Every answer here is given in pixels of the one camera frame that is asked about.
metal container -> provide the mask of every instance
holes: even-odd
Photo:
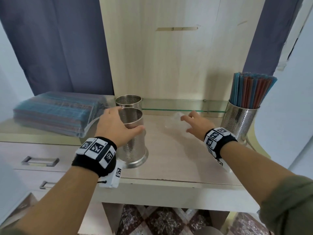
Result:
[[[139,109],[125,107],[119,111],[119,116],[126,128],[131,129],[143,125],[143,113]],[[148,155],[148,149],[145,146],[145,132],[137,135],[116,151],[116,156],[125,162],[125,168],[142,165],[147,160]]]
[[[246,141],[248,130],[258,109],[245,109],[228,102],[221,127],[233,133],[237,141]]]
[[[121,106],[122,108],[132,107],[139,110],[142,110],[141,101],[142,98],[137,95],[123,95],[115,99],[117,106]]]

wristband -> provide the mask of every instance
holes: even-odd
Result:
[[[72,166],[79,166],[95,172],[99,177],[115,170],[116,145],[104,137],[88,138],[76,151]]]
[[[218,161],[219,164],[221,164],[221,166],[223,166],[223,162],[221,162],[222,157],[220,154],[221,148],[231,141],[237,142],[235,135],[222,127],[209,130],[205,134],[204,138],[204,142],[209,150],[209,153],[213,155],[213,157]]]

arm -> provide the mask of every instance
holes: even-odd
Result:
[[[182,116],[181,120],[191,125],[192,128],[187,132],[201,141],[204,140],[205,134],[209,130],[215,128],[211,121],[199,116],[195,111],[191,112],[189,116]],[[285,178],[294,175],[276,162],[238,142],[225,144],[220,154],[259,205]]]
[[[144,126],[127,129],[120,120],[119,109],[106,109],[96,131],[96,136],[110,139],[117,147],[144,130]],[[77,234],[98,178],[91,170],[72,166],[37,205],[20,219],[16,228],[29,235]]]

metal rim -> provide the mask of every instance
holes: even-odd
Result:
[[[124,125],[136,123],[136,122],[138,122],[139,120],[141,120],[141,119],[143,118],[143,112],[142,112],[141,110],[137,109],[137,108],[134,108],[134,107],[124,107],[124,108],[121,108],[121,109],[119,110],[119,112],[122,111],[122,110],[124,110],[124,109],[135,109],[135,110],[138,110],[138,111],[141,112],[141,117],[140,117],[139,119],[137,119],[136,121],[131,122],[131,123],[123,123]]]
[[[260,109],[260,107],[259,107],[259,108],[256,108],[256,109],[242,108],[242,107],[239,107],[239,106],[235,106],[235,107],[237,107],[237,108],[239,108],[239,109],[243,109],[243,110],[258,110],[258,109]]]
[[[132,103],[132,104],[121,104],[121,103],[118,103],[118,102],[117,102],[117,100],[118,100],[119,98],[123,97],[123,96],[135,96],[135,97],[140,98],[140,100],[139,100],[138,102],[136,102],[136,103]],[[119,105],[123,105],[123,106],[127,106],[127,105],[134,105],[134,104],[137,104],[137,103],[139,103],[139,102],[141,102],[141,101],[142,101],[141,96],[138,96],[138,95],[132,95],[132,94],[121,95],[121,96],[119,96],[118,98],[116,98],[116,99],[115,99],[115,103],[117,103],[117,104],[119,104]]]
[[[146,149],[145,155],[142,158],[140,158],[139,160],[137,160],[135,162],[125,162],[125,161],[123,161],[123,162],[125,162],[125,167],[124,168],[135,168],[135,167],[141,166],[148,159],[148,156],[149,156],[149,151],[148,151],[147,147],[145,147],[145,149]]]

person's left hand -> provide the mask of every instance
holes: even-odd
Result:
[[[95,134],[95,137],[100,136],[113,141],[117,147],[125,145],[145,129],[143,125],[133,129],[126,128],[119,117],[120,109],[120,106],[106,109],[100,116]]]

